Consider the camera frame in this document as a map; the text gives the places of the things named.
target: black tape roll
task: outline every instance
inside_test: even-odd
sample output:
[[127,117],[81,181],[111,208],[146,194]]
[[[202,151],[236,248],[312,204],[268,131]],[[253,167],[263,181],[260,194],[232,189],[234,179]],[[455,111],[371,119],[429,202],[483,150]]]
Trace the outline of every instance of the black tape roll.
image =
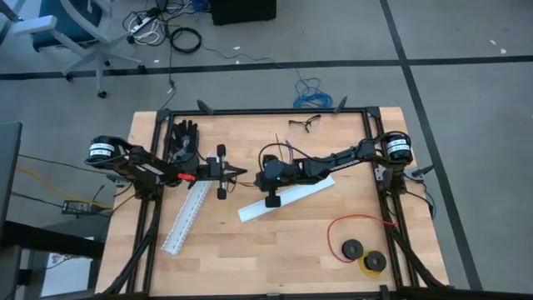
[[363,262],[365,263],[365,267],[371,271],[381,272],[386,267],[386,258],[379,251],[368,253]]
[[342,244],[342,254],[350,260],[359,259],[363,252],[363,245],[357,240],[347,240]]

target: white motor label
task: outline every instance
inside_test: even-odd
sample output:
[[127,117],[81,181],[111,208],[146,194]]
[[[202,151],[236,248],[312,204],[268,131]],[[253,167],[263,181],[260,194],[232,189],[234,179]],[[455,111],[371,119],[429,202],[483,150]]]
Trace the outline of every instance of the white motor label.
[[156,168],[150,166],[150,165],[147,164],[147,163],[141,165],[141,167],[143,167],[143,168],[145,168],[146,170],[148,170],[148,171],[150,171],[150,172],[152,172],[152,173],[154,173],[154,174],[157,174],[157,175],[162,175],[162,174],[163,174],[163,172],[157,170]]
[[394,146],[397,146],[397,145],[407,145],[407,141],[404,140],[404,139],[401,139],[401,140],[394,140],[392,142],[389,142],[386,146],[388,148],[390,147],[394,147]]
[[411,150],[411,148],[408,145],[398,145],[398,146],[388,148],[386,152],[388,154],[391,154],[395,151],[400,151],[400,150]]
[[330,171],[333,172],[333,171],[340,170],[340,169],[343,169],[343,168],[348,168],[348,167],[350,167],[352,165],[355,165],[356,163],[359,163],[359,161],[355,160],[355,161],[347,162],[347,163],[342,164],[340,166],[332,167],[332,168],[330,168]]
[[115,147],[114,146],[111,146],[110,144],[106,144],[106,143],[102,143],[102,142],[91,145],[89,150],[102,149],[102,148],[103,149],[107,149],[109,151],[115,151]]
[[89,153],[89,156],[93,156],[93,155],[105,155],[105,156],[111,156],[111,151],[108,151],[108,150],[92,150],[90,153]]

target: black floor stripe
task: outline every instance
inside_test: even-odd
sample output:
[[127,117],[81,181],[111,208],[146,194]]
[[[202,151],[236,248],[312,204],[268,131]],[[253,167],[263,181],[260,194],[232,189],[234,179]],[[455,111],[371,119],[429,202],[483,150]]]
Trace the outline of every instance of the black floor stripe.
[[[15,13],[19,13],[25,2],[26,0],[18,0],[12,10]],[[9,20],[7,20],[6,23],[3,25],[2,31],[0,31],[0,46],[2,46],[2,43],[6,39],[7,33],[9,33],[9,29],[11,29],[12,25],[13,23]]]
[[426,140],[431,161],[435,166],[435,173],[439,182],[439,186],[441,187],[442,197],[446,206],[448,218],[450,219],[451,230],[454,233],[459,254],[461,255],[461,261],[465,269],[466,279],[468,280],[472,290],[480,291],[482,290],[481,280],[479,274],[477,273],[476,265],[474,264],[474,258],[472,257],[468,240],[466,239],[465,229],[462,226],[461,217],[459,216],[459,211],[457,210],[456,202],[453,198],[453,193],[451,192],[450,182],[448,181],[448,176],[446,175],[446,170],[444,169],[441,155],[439,154],[439,150],[436,146],[435,137],[431,131],[429,119],[427,118],[426,110],[424,109],[418,88],[416,87],[411,67],[408,64],[406,52],[401,44],[400,35],[398,34],[394,19],[392,18],[391,8],[389,7],[387,0],[380,0],[380,3],[383,13],[385,14],[389,32],[392,36],[394,48],[396,49],[396,53],[398,54],[398,58],[401,62],[401,70],[406,78],[407,87],[409,88],[409,93],[411,94],[413,105],[415,106],[416,115],[418,116],[422,133],[424,134],[424,138]]
[[463,58],[425,58],[407,59],[410,66],[445,66],[480,63],[529,63],[533,62],[533,55],[517,55],[504,57],[463,57]]
[[[316,61],[316,62],[280,62],[275,63],[249,63],[232,65],[211,65],[193,67],[171,67],[170,73],[209,73],[209,72],[232,72],[232,71],[259,71],[293,68],[337,68],[337,67],[394,67],[400,66],[398,60],[361,60],[361,61]],[[148,74],[167,74],[168,67],[149,67]],[[70,73],[74,78],[93,77],[94,71],[75,71]],[[141,75],[136,68],[105,70],[103,76],[130,76]],[[60,72],[28,72],[0,74],[0,80],[28,80],[63,78]]]
[[[280,62],[275,63],[250,63],[240,65],[211,65],[192,67],[172,67],[172,74],[179,73],[209,73],[209,72],[235,72],[259,71],[292,68],[342,68],[342,67],[400,67],[407,66],[445,66],[483,63],[528,63],[533,62],[533,55],[508,56],[508,57],[464,57],[464,58],[423,58],[423,59],[383,59],[383,60],[337,60],[315,62]],[[168,67],[149,67],[148,74],[167,74]],[[94,71],[71,72],[74,78],[94,77]],[[136,68],[105,70],[103,76],[131,76],[142,75]],[[0,80],[29,80],[63,78],[60,72],[26,72],[0,74]]]

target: black box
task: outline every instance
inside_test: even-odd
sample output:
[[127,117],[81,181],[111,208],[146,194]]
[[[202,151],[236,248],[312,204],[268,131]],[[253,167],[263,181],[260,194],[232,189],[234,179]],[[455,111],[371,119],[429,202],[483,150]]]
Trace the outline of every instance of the black box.
[[276,0],[210,0],[213,24],[268,21],[276,17]]

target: desk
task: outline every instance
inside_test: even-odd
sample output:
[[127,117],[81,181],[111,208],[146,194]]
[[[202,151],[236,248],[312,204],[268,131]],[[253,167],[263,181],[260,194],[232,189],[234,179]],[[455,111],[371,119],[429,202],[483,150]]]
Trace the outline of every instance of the desk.
[[[382,107],[380,110],[385,131],[406,132],[400,108]],[[365,137],[362,116],[355,113],[322,114],[320,121],[312,124],[311,133],[306,133],[303,127],[287,125],[289,119],[303,121],[312,115],[314,113],[247,114],[187,119],[198,124],[200,153],[204,156],[214,153],[217,144],[226,144],[227,161],[248,170],[238,180],[253,182],[258,169],[257,154],[266,144],[276,142],[276,134],[280,141],[287,139],[294,147],[318,157],[354,146]],[[155,112],[137,112],[129,142],[150,149],[155,118]],[[264,153],[279,156],[277,147]],[[356,263],[338,262],[330,254],[326,242],[327,226],[335,218],[354,213],[381,216],[372,172],[369,163],[335,172],[332,174],[336,181],[334,186],[245,223],[240,222],[237,209],[264,198],[265,193],[237,186],[227,200],[222,201],[217,200],[213,184],[177,256],[162,251],[161,245],[187,196],[187,185],[165,187],[150,295],[369,292],[378,291],[382,284],[394,290],[390,264],[379,277],[368,277]],[[412,182],[407,183],[407,188],[424,194],[422,188]],[[115,206],[132,193],[129,191],[118,197]],[[401,203],[413,250],[437,279],[447,283],[426,203],[410,195],[402,195]],[[131,201],[113,214],[97,292],[109,286],[129,259],[140,206],[140,201]],[[369,219],[336,223],[331,242],[337,253],[340,254],[341,244],[350,238],[361,241],[365,249],[384,253],[390,262],[380,223]],[[401,254],[399,258],[401,264],[405,264]],[[140,262],[139,274],[143,274],[145,261],[146,256]],[[141,277],[137,276],[137,289],[141,286]],[[408,283],[406,272],[403,278],[404,283]]]

